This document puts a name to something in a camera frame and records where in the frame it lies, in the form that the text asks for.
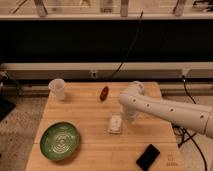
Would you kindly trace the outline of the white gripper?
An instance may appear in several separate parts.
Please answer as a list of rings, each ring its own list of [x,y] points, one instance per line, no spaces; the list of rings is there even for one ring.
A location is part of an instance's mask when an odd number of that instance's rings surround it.
[[[130,110],[128,108],[123,109],[123,118],[125,120],[122,120],[122,131],[125,131],[128,129],[130,123],[133,122],[138,116],[138,112],[135,110]]]

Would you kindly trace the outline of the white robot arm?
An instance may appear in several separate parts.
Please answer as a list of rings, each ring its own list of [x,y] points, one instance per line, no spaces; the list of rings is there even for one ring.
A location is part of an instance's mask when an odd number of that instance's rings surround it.
[[[132,82],[118,95],[126,120],[134,121],[140,112],[169,121],[213,139],[213,107],[153,98],[145,95],[144,84]]]

